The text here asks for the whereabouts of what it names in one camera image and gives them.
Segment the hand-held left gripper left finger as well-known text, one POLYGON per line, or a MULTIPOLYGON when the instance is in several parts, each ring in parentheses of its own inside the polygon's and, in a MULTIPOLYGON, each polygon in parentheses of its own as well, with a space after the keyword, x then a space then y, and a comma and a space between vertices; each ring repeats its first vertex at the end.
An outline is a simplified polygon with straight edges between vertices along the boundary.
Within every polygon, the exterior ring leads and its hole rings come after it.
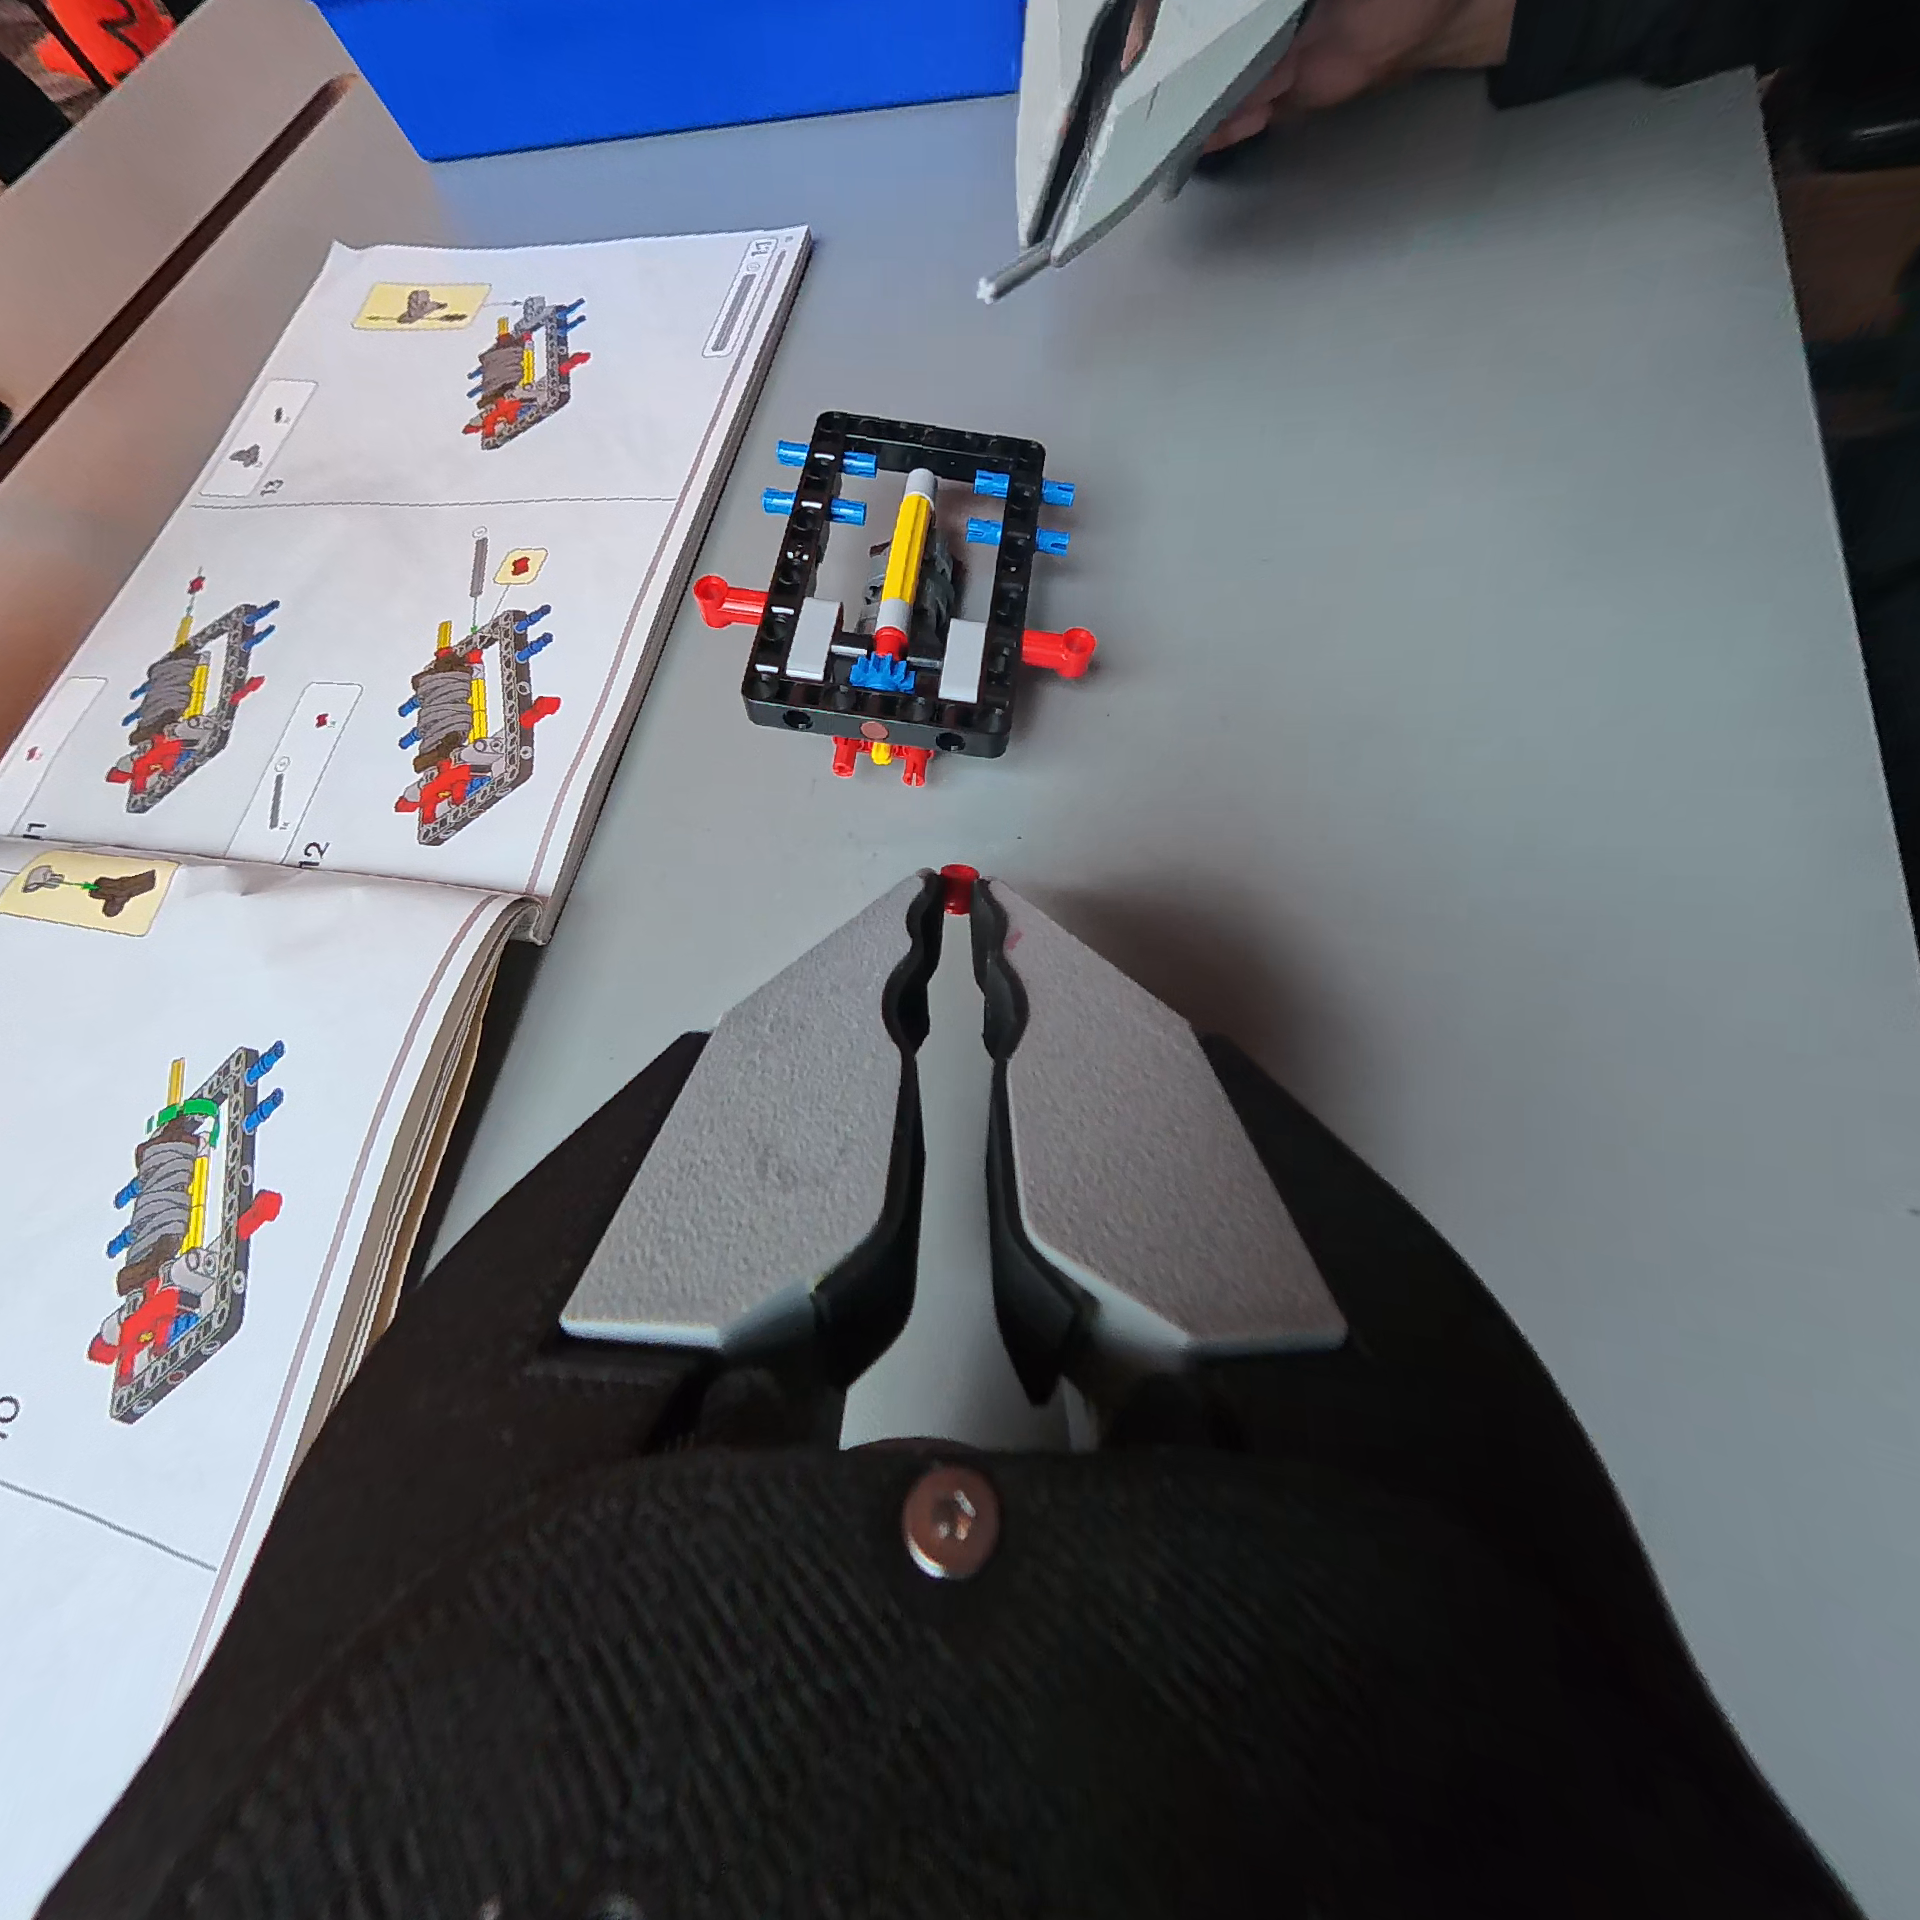
POLYGON ((578 1338, 858 1380, 916 1289, 916 1051, 947 882, 909 876, 718 1020, 563 1309, 578 1338))

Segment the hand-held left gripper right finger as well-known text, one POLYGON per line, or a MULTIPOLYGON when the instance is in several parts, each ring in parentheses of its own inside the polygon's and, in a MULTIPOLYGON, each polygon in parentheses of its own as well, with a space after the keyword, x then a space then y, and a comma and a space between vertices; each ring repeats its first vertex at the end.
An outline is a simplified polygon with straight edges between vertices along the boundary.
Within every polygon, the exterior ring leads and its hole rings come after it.
POLYGON ((1024 1396, 1119 1403, 1346 1318, 1193 1023, 998 879, 972 885, 998 1329, 1024 1396))

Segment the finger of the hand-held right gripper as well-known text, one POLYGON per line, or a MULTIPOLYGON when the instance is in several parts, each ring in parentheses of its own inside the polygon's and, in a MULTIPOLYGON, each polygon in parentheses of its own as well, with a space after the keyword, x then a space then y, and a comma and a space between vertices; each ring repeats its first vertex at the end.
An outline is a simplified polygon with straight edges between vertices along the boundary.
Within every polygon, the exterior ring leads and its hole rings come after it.
POLYGON ((1120 57, 1119 2, 1029 2, 1022 15, 1016 201, 1020 250, 1053 242, 1120 57))
POLYGON ((1053 265, 1086 252, 1153 190, 1178 191, 1205 140, 1284 57, 1305 2, 1161 2, 1138 53, 1119 3, 1119 57, 1071 179, 1053 265))

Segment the black lego frame assembly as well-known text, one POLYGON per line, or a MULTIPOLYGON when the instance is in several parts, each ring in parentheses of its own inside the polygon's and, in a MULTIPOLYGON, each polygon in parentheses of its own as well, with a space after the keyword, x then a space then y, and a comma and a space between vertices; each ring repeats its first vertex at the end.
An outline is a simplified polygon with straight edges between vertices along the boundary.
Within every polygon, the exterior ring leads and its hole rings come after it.
POLYGON ((707 625, 755 632, 741 680, 755 724, 827 740, 836 778, 892 766, 922 787, 940 756, 1007 753, 1020 670, 1088 673, 1090 630, 1029 620, 1037 557, 1071 544, 1042 512, 1076 495, 1047 474, 1041 442, 827 410, 778 459, 798 479, 763 494, 783 519, 769 588, 716 573, 692 588, 707 625), (899 500, 850 605, 821 588, 831 536, 869 518, 846 483, 891 478, 899 500))

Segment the lego instruction booklet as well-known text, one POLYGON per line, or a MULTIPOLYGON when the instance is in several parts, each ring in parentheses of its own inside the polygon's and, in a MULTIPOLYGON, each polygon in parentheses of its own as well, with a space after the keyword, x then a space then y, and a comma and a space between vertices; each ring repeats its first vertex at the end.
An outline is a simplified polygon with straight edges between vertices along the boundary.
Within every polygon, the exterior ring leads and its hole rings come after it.
POLYGON ((804 225, 336 247, 5 760, 5 1653, 164 1713, 546 944, 804 225))

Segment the person's right hand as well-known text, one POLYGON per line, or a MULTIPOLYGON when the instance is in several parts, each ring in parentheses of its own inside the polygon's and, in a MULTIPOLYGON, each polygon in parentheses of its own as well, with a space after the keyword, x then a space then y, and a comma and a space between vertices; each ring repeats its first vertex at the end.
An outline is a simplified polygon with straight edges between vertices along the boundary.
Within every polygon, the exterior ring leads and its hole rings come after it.
POLYGON ((1516 2, 1315 2, 1280 62, 1207 142, 1224 152, 1277 118, 1320 111, 1432 70, 1490 70, 1516 2))

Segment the blue storage bin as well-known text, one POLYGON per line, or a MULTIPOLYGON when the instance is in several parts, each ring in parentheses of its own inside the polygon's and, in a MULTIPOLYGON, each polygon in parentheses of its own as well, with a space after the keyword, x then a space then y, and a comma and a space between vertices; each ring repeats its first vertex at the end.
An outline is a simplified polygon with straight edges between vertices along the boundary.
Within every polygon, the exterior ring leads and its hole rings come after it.
POLYGON ((432 162, 1014 91, 1022 2, 323 2, 432 162))

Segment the orange and black object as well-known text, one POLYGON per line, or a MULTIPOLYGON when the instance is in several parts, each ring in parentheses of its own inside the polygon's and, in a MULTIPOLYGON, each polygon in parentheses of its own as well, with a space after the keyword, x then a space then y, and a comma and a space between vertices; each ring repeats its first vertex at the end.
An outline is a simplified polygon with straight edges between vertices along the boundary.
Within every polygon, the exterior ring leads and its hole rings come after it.
POLYGON ((5 85, 24 85, 64 130, 124 84, 176 25, 178 12, 167 2, 5 2, 5 85))

